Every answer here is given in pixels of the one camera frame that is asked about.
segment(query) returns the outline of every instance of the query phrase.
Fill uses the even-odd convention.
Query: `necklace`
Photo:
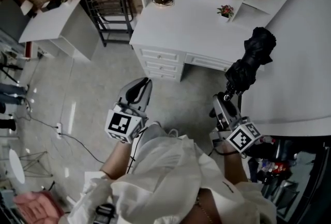
[[[209,222],[211,224],[213,224],[214,222],[212,221],[212,218],[208,215],[208,213],[206,212],[206,210],[203,208],[201,202],[200,202],[200,198],[199,198],[199,194],[197,195],[197,199],[195,200],[195,205],[197,205],[199,208],[201,208],[202,212],[206,215],[206,217],[208,218]]]

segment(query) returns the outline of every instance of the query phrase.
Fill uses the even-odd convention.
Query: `white stool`
[[[10,166],[12,168],[12,171],[16,177],[16,179],[21,183],[25,183],[26,177],[34,177],[34,178],[51,178],[53,175],[45,169],[45,167],[39,162],[40,158],[46,154],[47,152],[39,152],[34,154],[29,154],[25,156],[19,157],[16,153],[16,151],[10,149],[9,150],[9,159],[2,159],[2,160],[9,160]],[[26,165],[22,165],[21,161],[27,161],[28,163]],[[46,172],[46,174],[36,173],[32,171],[28,171],[29,168],[34,166],[35,164],[39,164],[40,167]]]

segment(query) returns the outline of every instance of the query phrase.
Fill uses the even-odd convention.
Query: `white desk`
[[[174,0],[171,7],[149,3],[130,44],[147,76],[180,81],[184,63],[226,71],[245,53],[252,31],[221,23],[217,8],[233,0]]]
[[[47,12],[39,10],[30,19],[19,43],[33,41],[51,56],[56,56],[60,48],[73,58],[90,61],[99,36],[80,1],[62,3]]]

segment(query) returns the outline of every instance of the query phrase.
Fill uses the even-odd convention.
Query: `white wall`
[[[270,135],[331,135],[331,0],[288,0],[267,28],[277,39],[274,62],[244,93],[243,114],[257,124],[301,121],[262,126]]]

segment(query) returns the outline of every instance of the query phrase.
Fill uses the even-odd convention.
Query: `jeans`
[[[10,128],[15,131],[16,125],[14,119],[0,119],[0,128]]]
[[[20,105],[23,97],[13,97],[9,96],[10,94],[26,95],[26,89],[0,83],[0,102]]]

